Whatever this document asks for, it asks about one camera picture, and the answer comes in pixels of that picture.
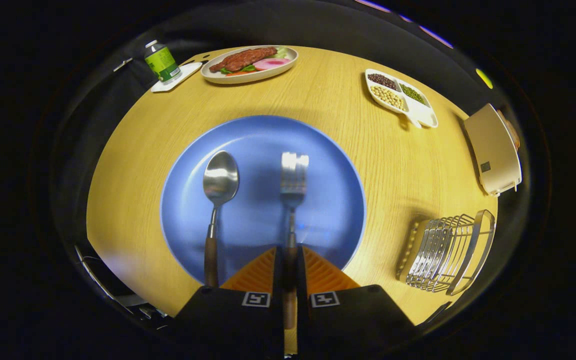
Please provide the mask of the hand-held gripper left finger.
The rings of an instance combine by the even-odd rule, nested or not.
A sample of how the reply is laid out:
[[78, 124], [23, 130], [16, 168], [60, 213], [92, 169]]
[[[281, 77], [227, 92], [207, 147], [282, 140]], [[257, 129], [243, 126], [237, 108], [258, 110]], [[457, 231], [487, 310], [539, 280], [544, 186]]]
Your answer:
[[270, 248], [221, 287], [203, 285], [173, 320], [185, 360], [281, 360], [283, 253]]

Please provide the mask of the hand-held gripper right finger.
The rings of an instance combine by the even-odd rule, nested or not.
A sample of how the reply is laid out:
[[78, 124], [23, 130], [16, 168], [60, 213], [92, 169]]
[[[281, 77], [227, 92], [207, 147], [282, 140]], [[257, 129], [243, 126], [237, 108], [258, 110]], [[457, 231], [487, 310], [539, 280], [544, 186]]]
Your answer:
[[416, 327], [381, 285], [359, 285], [313, 249], [298, 246], [297, 354], [302, 360], [382, 360]]

